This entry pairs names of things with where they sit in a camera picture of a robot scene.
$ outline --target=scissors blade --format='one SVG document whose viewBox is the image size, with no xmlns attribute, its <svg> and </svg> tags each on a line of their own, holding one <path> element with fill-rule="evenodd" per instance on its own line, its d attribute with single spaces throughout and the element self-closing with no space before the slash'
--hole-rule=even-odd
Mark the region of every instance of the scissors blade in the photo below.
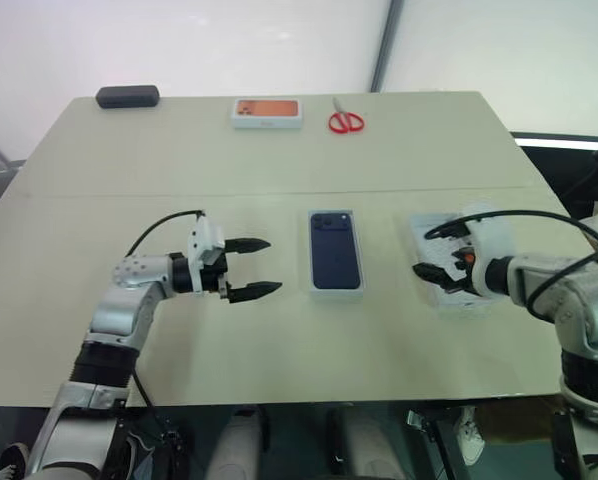
<svg viewBox="0 0 598 480">
<path fill-rule="evenodd" d="M 339 103 L 339 100 L 337 100 L 336 97 L 332 97 L 332 104 L 335 107 L 335 110 L 339 113 L 347 113 L 342 107 L 341 104 Z"/>
</svg>

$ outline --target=orange phone box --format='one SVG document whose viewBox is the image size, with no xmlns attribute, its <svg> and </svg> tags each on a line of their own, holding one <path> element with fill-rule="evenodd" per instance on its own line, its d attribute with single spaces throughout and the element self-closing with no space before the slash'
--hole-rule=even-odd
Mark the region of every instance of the orange phone box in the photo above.
<svg viewBox="0 0 598 480">
<path fill-rule="evenodd" d="M 301 102 L 295 99 L 238 98 L 230 116 L 235 128 L 301 128 Z"/>
</svg>

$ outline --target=wire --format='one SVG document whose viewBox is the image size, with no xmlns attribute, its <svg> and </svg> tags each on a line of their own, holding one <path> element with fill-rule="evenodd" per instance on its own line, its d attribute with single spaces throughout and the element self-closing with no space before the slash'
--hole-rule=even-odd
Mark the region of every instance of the wire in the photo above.
<svg viewBox="0 0 598 480">
<path fill-rule="evenodd" d="M 568 197 L 570 197 L 571 195 L 576 193 L 577 190 L 580 190 L 581 187 L 583 187 L 586 183 L 588 183 L 590 180 L 595 178 L 597 176 L 597 174 L 598 174 L 598 164 L 591 172 L 588 172 L 588 174 L 585 177 L 583 177 L 581 180 L 576 182 L 574 185 L 569 187 L 565 192 L 563 192 L 561 195 L 559 195 L 559 198 L 567 199 Z"/>
<path fill-rule="evenodd" d="M 159 225 L 162 225 L 164 223 L 166 223 L 169 220 L 172 220 L 173 218 L 177 218 L 177 217 L 184 217 L 187 215 L 195 215 L 197 218 L 199 218 L 200 216 L 204 215 L 203 210 L 184 210 L 181 212 L 176 212 L 176 213 L 172 213 L 170 215 L 166 215 L 165 217 L 157 220 L 155 223 L 153 223 L 152 225 L 150 225 L 140 236 L 139 238 L 137 238 L 137 240 L 135 240 L 135 242 L 132 244 L 132 246 L 130 247 L 130 249 L 128 250 L 128 252 L 126 253 L 126 257 L 129 257 L 130 255 L 132 255 L 133 253 L 135 253 L 135 251 L 137 250 L 137 248 L 139 247 L 139 245 L 141 245 L 141 242 L 143 242 L 145 240 L 145 238 L 148 236 L 148 234 L 150 232 L 152 232 L 155 228 L 157 228 Z M 137 375 L 137 371 L 133 368 L 132 370 L 132 379 L 135 382 L 135 385 L 137 385 L 137 390 L 139 390 L 139 394 L 141 395 L 141 398 L 143 399 L 144 403 L 146 404 L 146 408 L 148 409 L 148 411 L 151 413 L 152 417 L 155 420 L 155 423 L 157 424 L 157 427 L 159 427 L 159 430 L 161 431 L 161 437 L 162 437 L 162 441 L 168 445 L 169 450 L 170 450 L 170 473 L 171 475 L 174 476 L 174 473 L 177 469 L 177 463 L 176 463 L 176 451 L 175 451 L 175 445 L 173 444 L 173 442 L 171 441 L 170 437 L 168 436 L 168 428 L 166 427 L 166 425 L 162 422 L 161 418 L 159 417 L 159 414 L 157 413 L 157 409 L 154 406 L 154 404 L 152 403 L 152 401 L 150 400 L 150 397 L 148 396 L 148 393 L 146 392 L 146 389 L 144 388 L 143 384 L 141 383 L 141 380 L 139 380 L 139 376 Z"/>
<path fill-rule="evenodd" d="M 163 439 L 155 437 L 152 433 L 146 432 L 146 430 L 144 428 L 139 427 L 136 423 L 132 426 L 132 429 L 135 431 L 135 433 L 137 435 L 140 435 L 141 437 L 149 438 L 153 442 L 163 445 Z"/>
<path fill-rule="evenodd" d="M 143 401 L 145 402 L 148 411 L 152 414 L 155 423 L 159 427 L 159 430 L 161 430 L 162 442 L 168 446 L 170 457 L 170 474 L 174 477 L 174 474 L 177 470 L 176 452 L 175 446 L 173 445 L 172 441 L 170 440 L 170 437 L 168 436 L 168 428 L 161 421 L 161 418 L 157 413 L 157 408 L 150 400 L 150 397 L 148 397 L 148 393 L 146 392 L 146 389 L 143 387 L 141 381 L 139 380 L 139 377 L 137 376 L 137 371 L 135 369 L 132 370 L 132 379 L 135 381 L 135 385 L 137 385 L 137 390 L 139 390 L 139 394 L 141 395 L 141 398 L 143 398 Z"/>
<path fill-rule="evenodd" d="M 146 452 L 152 453 L 155 451 L 155 447 L 147 447 L 143 441 L 143 438 L 141 438 L 136 433 L 128 432 L 128 435 L 137 440 L 137 442 L 139 442 L 139 445 L 141 445 L 141 448 L 143 448 Z"/>
<path fill-rule="evenodd" d="M 564 223 L 569 223 L 572 226 L 577 227 L 579 230 L 587 233 L 589 236 L 594 238 L 598 242 L 598 232 L 586 225 L 579 220 L 574 218 L 566 217 L 565 215 L 559 215 L 558 213 L 553 212 L 546 212 L 543 210 L 495 210 L 493 212 L 483 212 L 483 213 L 476 213 L 474 215 L 467 215 L 465 217 L 456 218 L 449 222 L 446 222 L 438 227 L 429 230 L 425 234 L 425 238 L 427 240 L 431 240 L 433 238 L 441 237 L 441 234 L 444 230 L 447 230 L 451 227 L 457 225 L 463 225 L 466 222 L 471 220 L 481 220 L 483 218 L 492 218 L 492 217 L 544 217 L 544 218 L 552 218 L 553 220 L 559 220 Z"/>
<path fill-rule="evenodd" d="M 201 217 L 204 214 L 203 210 L 184 210 L 183 212 L 176 212 L 176 213 L 172 213 L 170 215 L 167 215 L 165 217 L 163 217 L 160 220 L 157 220 L 155 223 L 153 223 L 152 225 L 150 225 L 145 232 L 143 232 L 139 238 L 137 240 L 135 240 L 135 243 L 132 244 L 132 247 L 130 247 L 130 250 L 128 250 L 128 253 L 126 253 L 126 257 L 129 257 L 130 255 L 132 255 L 133 253 L 135 253 L 135 250 L 137 250 L 137 247 L 141 244 L 141 242 L 144 241 L 144 239 L 148 236 L 148 234 L 150 232 L 152 232 L 155 228 L 157 228 L 159 225 L 161 225 L 162 223 L 166 223 L 168 220 L 172 220 L 173 218 L 177 218 L 177 217 L 184 217 L 186 215 L 196 215 L 197 218 Z"/>
<path fill-rule="evenodd" d="M 530 313 L 530 315 L 534 317 L 537 317 L 540 320 L 545 320 L 546 322 L 554 323 L 553 320 L 550 319 L 548 316 L 542 315 L 535 310 L 534 305 L 537 299 L 542 293 L 544 293 L 546 290 L 552 287 L 559 280 L 570 275 L 571 273 L 574 273 L 575 271 L 592 262 L 598 262 L 598 251 L 588 255 L 587 257 L 583 257 L 581 260 L 578 260 L 575 263 L 568 265 L 566 268 L 562 270 L 559 270 L 552 277 L 550 277 L 548 280 L 539 285 L 537 289 L 530 294 L 528 300 L 526 301 L 526 308 L 528 310 L 528 313 Z"/>
</svg>

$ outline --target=red scissors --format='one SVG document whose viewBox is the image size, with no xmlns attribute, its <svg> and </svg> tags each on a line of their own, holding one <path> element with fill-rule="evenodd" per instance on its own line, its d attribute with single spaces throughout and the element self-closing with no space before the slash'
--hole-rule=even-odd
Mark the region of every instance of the red scissors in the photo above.
<svg viewBox="0 0 598 480">
<path fill-rule="evenodd" d="M 337 101 L 336 98 L 332 99 L 332 104 L 335 106 L 336 112 L 330 116 L 328 120 L 328 127 L 335 133 L 350 133 L 359 132 L 363 130 L 366 125 L 356 113 L 346 112 Z"/>
</svg>

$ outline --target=shoe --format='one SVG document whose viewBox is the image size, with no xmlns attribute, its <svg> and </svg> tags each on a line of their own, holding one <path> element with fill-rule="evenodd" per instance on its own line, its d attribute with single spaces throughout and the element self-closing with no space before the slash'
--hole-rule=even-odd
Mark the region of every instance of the shoe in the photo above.
<svg viewBox="0 0 598 480">
<path fill-rule="evenodd" d="M 0 456 L 0 480 L 22 480 L 26 475 L 28 447 L 13 443 Z"/>
<path fill-rule="evenodd" d="M 465 464 L 471 466 L 477 463 L 486 442 L 479 434 L 475 423 L 475 407 L 463 408 L 461 417 L 455 423 L 455 435 Z"/>
</svg>

